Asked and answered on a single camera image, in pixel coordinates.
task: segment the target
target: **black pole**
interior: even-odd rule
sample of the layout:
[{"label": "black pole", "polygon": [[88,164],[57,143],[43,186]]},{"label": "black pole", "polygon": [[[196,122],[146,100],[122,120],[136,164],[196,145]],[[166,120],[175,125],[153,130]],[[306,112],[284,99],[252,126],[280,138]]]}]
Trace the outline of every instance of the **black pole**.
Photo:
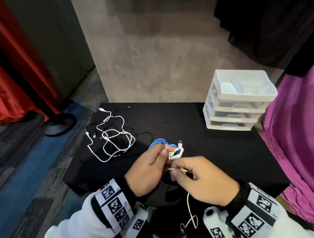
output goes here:
[{"label": "black pole", "polygon": [[0,51],[0,65],[43,113],[49,117],[49,120],[43,125],[45,135],[59,136],[73,128],[76,118],[69,113],[55,114],[2,51]]}]

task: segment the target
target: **purple curtain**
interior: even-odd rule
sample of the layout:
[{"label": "purple curtain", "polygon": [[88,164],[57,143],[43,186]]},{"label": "purple curtain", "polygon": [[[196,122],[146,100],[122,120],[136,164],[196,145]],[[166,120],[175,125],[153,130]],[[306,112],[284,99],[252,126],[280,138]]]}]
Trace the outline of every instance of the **purple curtain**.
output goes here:
[{"label": "purple curtain", "polygon": [[260,135],[291,181],[282,198],[314,223],[314,66],[304,78],[285,75],[277,90]]}]

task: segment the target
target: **black cuff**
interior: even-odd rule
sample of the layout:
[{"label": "black cuff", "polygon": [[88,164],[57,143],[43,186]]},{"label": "black cuff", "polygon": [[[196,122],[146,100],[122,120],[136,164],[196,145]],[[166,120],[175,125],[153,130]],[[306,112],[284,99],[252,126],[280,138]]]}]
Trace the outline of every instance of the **black cuff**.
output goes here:
[{"label": "black cuff", "polygon": [[[121,188],[121,192],[123,192],[123,194],[125,195],[125,198],[127,199],[127,201],[129,202],[133,213],[135,212],[134,210],[134,205],[136,202],[137,197],[135,196],[135,194],[132,192],[132,190],[129,188],[127,181],[125,180],[125,177],[120,177],[116,180],[116,183],[119,185],[119,187]],[[95,212],[96,216],[98,217],[98,219],[107,227],[107,228],[111,228],[111,225],[109,223],[109,221],[107,220],[107,218],[105,217],[104,213],[101,210],[101,207],[96,199],[96,197],[94,196],[92,198],[91,201],[91,205],[93,208],[93,211]]]},{"label": "black cuff", "polygon": [[244,207],[251,191],[251,187],[247,183],[244,183],[243,181],[237,182],[240,184],[240,190],[234,199],[232,199],[232,201],[227,206],[225,206],[225,209],[229,214],[230,221]]}]

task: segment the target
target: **coiled blue cable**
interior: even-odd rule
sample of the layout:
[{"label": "coiled blue cable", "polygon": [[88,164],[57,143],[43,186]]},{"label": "coiled blue cable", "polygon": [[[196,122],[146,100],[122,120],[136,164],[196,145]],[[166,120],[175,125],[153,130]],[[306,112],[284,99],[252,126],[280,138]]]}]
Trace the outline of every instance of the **coiled blue cable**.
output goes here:
[{"label": "coiled blue cable", "polygon": [[176,144],[168,144],[168,142],[166,142],[166,141],[165,141],[164,139],[162,139],[162,138],[159,138],[159,139],[154,140],[153,143],[151,143],[148,148],[151,148],[153,145],[158,144],[158,143],[162,143],[162,144],[164,144],[164,145],[169,145],[169,146],[171,146],[171,147],[173,147],[173,148],[175,148],[175,149],[178,148],[178,146],[177,146]]}]

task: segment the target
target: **red fabric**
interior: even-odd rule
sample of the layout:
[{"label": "red fabric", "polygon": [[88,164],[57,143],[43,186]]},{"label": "red fabric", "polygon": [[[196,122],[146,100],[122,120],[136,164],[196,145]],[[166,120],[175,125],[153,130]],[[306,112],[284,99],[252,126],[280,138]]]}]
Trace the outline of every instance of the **red fabric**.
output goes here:
[{"label": "red fabric", "polygon": [[[55,113],[60,95],[51,74],[26,35],[0,0],[0,49]],[[0,66],[0,124],[21,120],[27,111],[41,110]]]}]

